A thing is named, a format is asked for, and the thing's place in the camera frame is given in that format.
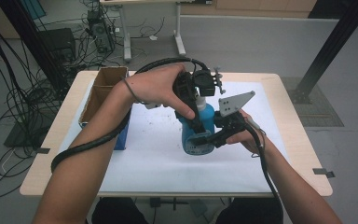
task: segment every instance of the bottle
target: bottle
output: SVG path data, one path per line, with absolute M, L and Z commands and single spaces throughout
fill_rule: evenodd
M 200 114 L 200 121 L 205 128 L 205 133 L 194 133 L 194 131 L 188 126 L 186 120 L 184 118 L 180 118 L 179 120 L 182 123 L 182 146 L 183 150 L 187 154 L 204 155 L 212 152 L 214 149 L 214 145 L 204 144 L 201 146 L 194 146 L 194 144 L 190 140 L 193 138 L 199 138 L 202 136 L 209 136 L 214 134 L 214 109 L 211 105 L 206 103 L 205 97 L 202 96 L 197 96 L 196 104 Z

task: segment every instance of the desk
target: desk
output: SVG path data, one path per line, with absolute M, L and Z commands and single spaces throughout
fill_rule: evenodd
M 96 77 L 97 71 L 80 72 L 71 90 L 69 90 L 62 107 L 54 120 L 42 147 L 50 148 L 49 154 L 39 154 L 34 160 L 28 175 L 21 186 L 23 195 L 42 195 L 51 176 L 50 164 L 57 155 L 58 150 L 67 135 L 74 115 L 91 81 Z M 309 182 L 322 196 L 332 194 L 332 189 L 324 175 L 315 175 L 312 168 L 321 168 L 318 158 L 310 144 L 296 111 L 286 93 L 285 88 L 277 75 L 274 74 L 246 74 L 223 73 L 223 82 L 240 81 L 261 83 L 269 101 L 269 107 L 284 142 L 290 163 L 295 170 Z M 129 196 L 116 192 L 99 193 L 101 196 Z M 266 193 L 181 193 L 175 196 L 266 196 Z M 172 196 L 166 193 L 136 194 L 136 196 Z
M 185 56 L 186 51 L 183 45 L 182 37 L 180 35 L 180 2 L 191 2 L 192 0 L 100 0 L 103 6 L 115 6 L 121 19 L 121 26 L 124 33 L 124 61 L 129 63 L 131 60 L 131 38 L 127 31 L 126 16 L 124 12 L 124 5 L 127 4 L 155 4 L 155 3 L 175 3 L 176 4 L 176 27 L 174 30 L 174 38 L 180 56 Z

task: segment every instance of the white paper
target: white paper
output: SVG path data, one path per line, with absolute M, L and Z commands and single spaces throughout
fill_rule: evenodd
M 78 119 L 89 90 L 60 151 L 68 148 L 80 132 Z M 269 101 L 261 83 L 225 82 L 227 92 L 208 97 L 207 103 L 218 110 L 218 99 L 255 91 L 243 107 L 266 131 L 269 139 L 287 159 L 286 150 Z M 241 144 L 224 145 L 203 156 L 187 155 L 181 144 L 182 125 L 171 108 L 147 110 L 134 105 L 125 150 L 116 150 L 107 169 L 100 192 L 125 193 L 259 193 L 270 192 L 260 159 Z

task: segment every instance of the bottle cap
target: bottle cap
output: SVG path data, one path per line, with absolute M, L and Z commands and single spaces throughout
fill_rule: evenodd
M 197 104 L 197 109 L 198 109 L 199 111 L 205 109 L 205 107 L 206 107 L 205 97 L 203 97 L 203 96 L 197 96 L 196 104 Z

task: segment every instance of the person's leg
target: person's leg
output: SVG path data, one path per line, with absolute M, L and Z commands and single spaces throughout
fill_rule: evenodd
M 147 224 L 131 198 L 101 198 L 92 214 L 93 224 Z
M 216 224 L 282 223 L 280 208 L 272 198 L 236 198 L 223 210 Z

